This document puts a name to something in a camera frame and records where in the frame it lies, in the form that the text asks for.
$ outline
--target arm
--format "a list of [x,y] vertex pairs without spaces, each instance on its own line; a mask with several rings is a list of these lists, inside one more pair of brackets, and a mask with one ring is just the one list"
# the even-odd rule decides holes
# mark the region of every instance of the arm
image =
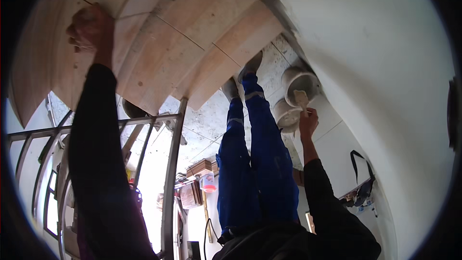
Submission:
[[69,173],[79,218],[84,220],[85,240],[96,259],[157,259],[144,232],[122,160],[115,101],[117,80],[108,68],[114,22],[98,6],[91,8],[97,13],[99,22],[93,28],[99,33],[87,36],[88,25],[94,22],[79,25],[79,18],[75,18],[78,14],[69,28],[77,36],[72,38],[74,42],[87,40],[96,49],[69,143]]
[[[315,222],[318,245],[313,252],[321,258],[377,259],[380,245],[360,220],[344,208],[334,196],[329,178],[311,136],[318,124],[315,109],[308,118],[300,114],[300,135],[303,145],[305,192],[309,212]],[[361,247],[359,253],[349,252]]]

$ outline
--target electric cable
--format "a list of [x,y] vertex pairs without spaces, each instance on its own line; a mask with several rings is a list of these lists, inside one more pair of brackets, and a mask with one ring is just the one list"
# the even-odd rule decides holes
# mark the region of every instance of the electric cable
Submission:
[[215,238],[218,240],[217,234],[215,233],[215,229],[213,228],[213,225],[212,225],[212,219],[208,218],[207,223],[205,223],[205,232],[204,232],[204,259],[205,260],[207,260],[207,256],[205,255],[205,239],[207,237],[207,225],[208,225],[209,222],[210,222],[210,227],[212,228],[212,231],[215,234]]

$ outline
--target window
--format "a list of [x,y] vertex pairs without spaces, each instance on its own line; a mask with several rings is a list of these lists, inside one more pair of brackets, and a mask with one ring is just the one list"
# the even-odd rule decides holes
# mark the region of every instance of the window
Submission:
[[45,198],[45,213],[43,216],[44,229],[55,238],[58,235],[58,201],[55,200],[57,176],[55,171],[51,171]]

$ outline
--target reflective stripe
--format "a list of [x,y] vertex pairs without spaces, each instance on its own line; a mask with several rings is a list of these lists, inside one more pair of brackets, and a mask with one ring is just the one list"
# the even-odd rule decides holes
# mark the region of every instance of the reflective stripe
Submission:
[[265,98],[265,94],[263,94],[262,91],[254,91],[253,93],[250,93],[250,94],[248,94],[248,95],[245,95],[244,98],[245,98],[245,100],[248,100],[248,99],[250,99],[250,98],[253,98],[253,97],[256,96],[256,95],[259,95],[259,96],[261,96],[262,98]]
[[226,124],[229,124],[232,120],[235,120],[236,122],[244,125],[244,120],[241,119],[241,118],[230,118],[230,119],[228,119],[228,122]]

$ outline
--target window frame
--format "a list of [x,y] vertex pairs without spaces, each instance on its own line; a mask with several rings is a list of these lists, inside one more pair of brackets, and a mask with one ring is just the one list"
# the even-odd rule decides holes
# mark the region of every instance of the window frame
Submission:
[[55,190],[50,188],[51,180],[53,179],[53,173],[56,174],[56,182],[58,182],[58,173],[54,170],[51,170],[50,178],[48,179],[47,184],[47,193],[45,195],[45,207],[43,211],[43,229],[48,232],[53,238],[58,240],[58,235],[56,235],[53,231],[48,229],[48,203],[50,201],[50,194],[53,194],[56,197],[56,183],[55,183]]

